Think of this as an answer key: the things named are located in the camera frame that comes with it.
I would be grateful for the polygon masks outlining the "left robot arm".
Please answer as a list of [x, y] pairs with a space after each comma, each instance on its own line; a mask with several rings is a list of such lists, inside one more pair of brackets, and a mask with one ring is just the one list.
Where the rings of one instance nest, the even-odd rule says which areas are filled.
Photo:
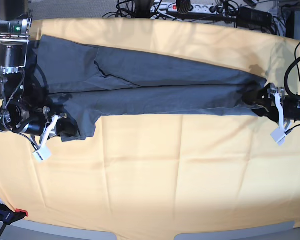
[[242, 115], [265, 118], [287, 130], [300, 124], [300, 40], [274, 37], [262, 49], [259, 80], [242, 93]]

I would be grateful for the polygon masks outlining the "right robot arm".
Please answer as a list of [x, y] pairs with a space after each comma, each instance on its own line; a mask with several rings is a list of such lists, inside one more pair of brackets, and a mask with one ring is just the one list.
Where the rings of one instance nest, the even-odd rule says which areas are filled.
[[0, 0], [0, 132], [53, 138], [74, 136], [66, 113], [31, 102], [26, 81], [32, 12], [26, 0]]

